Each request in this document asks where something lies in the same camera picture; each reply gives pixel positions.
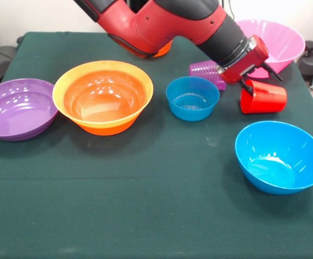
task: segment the yellow rim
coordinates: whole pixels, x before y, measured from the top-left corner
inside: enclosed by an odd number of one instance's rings
[[[124,117],[119,120],[107,121],[107,122],[90,122],[85,120],[79,120],[70,116],[65,108],[63,103],[63,97],[67,90],[67,88],[79,77],[82,77],[88,73],[92,73],[98,70],[112,70],[112,71],[120,71],[124,73],[128,73],[139,80],[146,90],[146,102],[145,104],[135,113]],[[100,127],[114,127],[121,124],[124,124],[131,119],[137,117],[141,111],[149,104],[153,96],[153,82],[148,76],[148,74],[143,71],[142,69],[126,63],[120,62],[115,60],[102,60],[102,61],[94,61],[85,64],[81,64],[72,68],[71,70],[64,73],[55,83],[55,87],[53,88],[52,98],[53,102],[55,103],[56,108],[62,113],[63,115],[70,118],[72,121],[88,127],[93,126],[100,126]]]

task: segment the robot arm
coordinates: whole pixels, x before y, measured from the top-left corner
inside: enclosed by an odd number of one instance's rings
[[[176,36],[194,43],[217,63],[219,75],[237,83],[257,67],[281,78],[256,35],[247,38],[218,0],[149,0],[138,12],[124,0],[74,0],[118,44],[139,57],[152,57]]]

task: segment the table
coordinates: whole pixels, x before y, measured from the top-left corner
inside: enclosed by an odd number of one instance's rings
[[[167,84],[207,60],[176,38],[139,59],[100,33],[27,33],[4,80],[55,83],[93,60],[122,60],[154,82],[151,103],[126,132],[90,135],[59,115],[35,139],[0,141],[0,258],[313,258],[313,188],[273,196],[242,175],[234,152],[252,122],[279,120],[313,135],[313,100],[295,64],[281,76],[288,105],[243,115],[229,86],[201,122],[168,109]]]

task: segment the red plastic cup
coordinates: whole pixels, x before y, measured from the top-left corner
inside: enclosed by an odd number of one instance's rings
[[[247,80],[253,88],[253,96],[246,90],[241,93],[241,110],[243,113],[276,113],[281,112],[287,104],[287,91],[275,85]]]

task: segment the large blue bowl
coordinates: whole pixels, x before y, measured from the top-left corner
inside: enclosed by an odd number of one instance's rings
[[[181,77],[167,86],[166,97],[175,116],[186,121],[199,121],[211,115],[220,93],[207,79]]]
[[[286,195],[313,186],[313,137],[296,126],[253,123],[238,134],[235,150],[246,178],[266,193]]]

